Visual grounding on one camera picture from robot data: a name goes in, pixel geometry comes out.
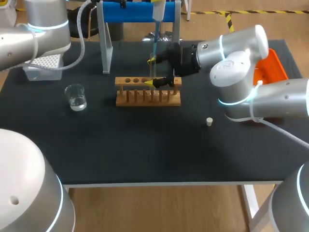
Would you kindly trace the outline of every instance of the floor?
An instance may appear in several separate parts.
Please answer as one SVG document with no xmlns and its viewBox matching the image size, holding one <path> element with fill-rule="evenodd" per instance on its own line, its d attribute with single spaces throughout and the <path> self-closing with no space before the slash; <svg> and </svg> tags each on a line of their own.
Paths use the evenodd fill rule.
<svg viewBox="0 0 309 232">
<path fill-rule="evenodd" d="M 306 10 L 307 0 L 192 0 L 192 11 Z M 18 22 L 26 21 L 24 12 Z M 304 77 L 309 73 L 309 14 L 232 14 L 235 30 L 261 24 L 269 39 L 285 39 Z M 165 25 L 171 30 L 171 24 Z M 140 41 L 152 24 L 125 24 L 125 40 Z M 182 19 L 184 40 L 210 40 L 228 33 L 217 14 Z M 0 73 L 0 88 L 6 74 Z M 255 186 L 261 205 L 272 185 Z M 247 232 L 248 220 L 237 186 L 72 189 L 76 232 Z"/>
</svg>

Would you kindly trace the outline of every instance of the water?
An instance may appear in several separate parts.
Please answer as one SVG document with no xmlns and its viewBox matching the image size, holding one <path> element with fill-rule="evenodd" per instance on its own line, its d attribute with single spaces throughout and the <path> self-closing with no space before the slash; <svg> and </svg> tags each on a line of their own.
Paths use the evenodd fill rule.
<svg viewBox="0 0 309 232">
<path fill-rule="evenodd" d="M 82 111 L 87 107 L 85 96 L 70 98 L 70 106 L 74 111 Z"/>
</svg>

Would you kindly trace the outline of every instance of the blue tube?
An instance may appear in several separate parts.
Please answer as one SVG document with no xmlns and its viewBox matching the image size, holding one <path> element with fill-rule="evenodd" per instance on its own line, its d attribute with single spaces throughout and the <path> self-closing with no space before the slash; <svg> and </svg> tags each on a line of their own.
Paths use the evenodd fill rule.
<svg viewBox="0 0 309 232">
<path fill-rule="evenodd" d="M 116 2 L 103 2 L 104 21 L 106 23 L 152 23 L 153 3 L 127 2 L 126 8 L 121 9 Z M 175 3 L 167 2 L 163 22 L 175 21 Z"/>
</svg>

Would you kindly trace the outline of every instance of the black tabletop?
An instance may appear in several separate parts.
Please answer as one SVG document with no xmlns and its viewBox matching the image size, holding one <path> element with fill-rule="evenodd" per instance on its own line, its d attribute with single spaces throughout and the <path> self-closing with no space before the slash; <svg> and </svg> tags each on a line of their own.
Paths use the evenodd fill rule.
<svg viewBox="0 0 309 232">
<path fill-rule="evenodd" d="M 78 57 L 79 46 L 72 43 L 65 64 Z M 270 47 L 289 77 L 301 78 L 286 43 Z M 63 184 L 278 181 L 308 159 L 305 148 L 271 128 L 228 120 L 208 74 L 183 78 L 181 107 L 116 107 L 115 76 L 149 75 L 152 44 L 114 43 L 110 75 L 102 74 L 99 44 L 88 42 L 85 50 L 61 81 L 29 82 L 15 69 L 0 93 L 0 128 L 36 143 Z M 158 68 L 158 75 L 168 69 Z M 64 95 L 73 83 L 85 87 L 84 111 L 72 111 Z M 277 123 L 309 141 L 308 120 Z"/>
</svg>

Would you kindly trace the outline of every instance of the test tube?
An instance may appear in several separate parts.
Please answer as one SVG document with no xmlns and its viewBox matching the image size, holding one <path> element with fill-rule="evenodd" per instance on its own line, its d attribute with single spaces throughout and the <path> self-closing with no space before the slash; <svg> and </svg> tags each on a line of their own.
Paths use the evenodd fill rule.
<svg viewBox="0 0 309 232">
<path fill-rule="evenodd" d="M 153 53 L 150 54 L 150 74 L 149 74 L 149 77 L 150 79 L 154 79 L 155 78 L 155 71 L 156 71 L 156 68 L 155 68 L 155 61 L 152 61 L 152 58 L 153 58 Z M 150 87 L 149 88 L 150 90 L 153 90 L 154 94 L 155 94 L 155 88 L 154 87 Z"/>
</svg>

